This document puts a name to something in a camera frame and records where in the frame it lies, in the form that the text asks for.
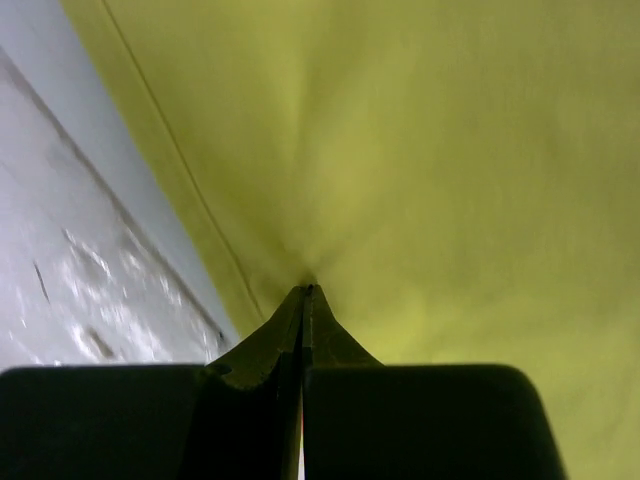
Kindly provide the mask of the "yellow-green trousers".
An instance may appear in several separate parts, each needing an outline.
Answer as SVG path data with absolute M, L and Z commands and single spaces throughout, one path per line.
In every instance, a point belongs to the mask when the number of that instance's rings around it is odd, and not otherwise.
M 319 283 L 389 363 L 500 362 L 639 475 L 635 1 L 67 1 L 247 336 Z

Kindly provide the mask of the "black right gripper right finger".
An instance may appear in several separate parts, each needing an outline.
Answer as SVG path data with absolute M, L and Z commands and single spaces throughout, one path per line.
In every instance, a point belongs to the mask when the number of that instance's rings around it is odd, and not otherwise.
M 302 314 L 309 479 L 563 479 L 540 396 L 499 364 L 385 366 L 318 286 Z

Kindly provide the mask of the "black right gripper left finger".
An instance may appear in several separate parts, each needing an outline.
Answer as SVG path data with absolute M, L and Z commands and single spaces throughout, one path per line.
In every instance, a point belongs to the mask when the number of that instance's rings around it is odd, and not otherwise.
M 208 365 L 24 367 L 1 376 L 5 479 L 294 477 L 296 287 Z

